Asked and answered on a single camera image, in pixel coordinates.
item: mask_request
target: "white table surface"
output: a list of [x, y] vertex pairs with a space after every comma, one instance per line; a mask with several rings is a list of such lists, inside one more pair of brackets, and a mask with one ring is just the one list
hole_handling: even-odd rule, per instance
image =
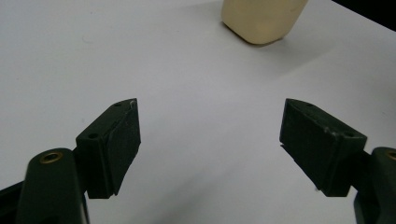
[[222, 1], [0, 2], [0, 189], [28, 161], [137, 98], [142, 144], [120, 194], [89, 200], [92, 224], [355, 223], [315, 191], [278, 141], [286, 98], [396, 147], [396, 34], [330, 0], [291, 32], [246, 44]]

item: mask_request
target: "plastic container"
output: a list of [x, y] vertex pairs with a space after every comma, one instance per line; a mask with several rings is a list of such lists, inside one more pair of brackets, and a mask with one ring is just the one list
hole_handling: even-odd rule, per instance
[[308, 0], [224, 0], [221, 18], [251, 44], [269, 44], [285, 36]]

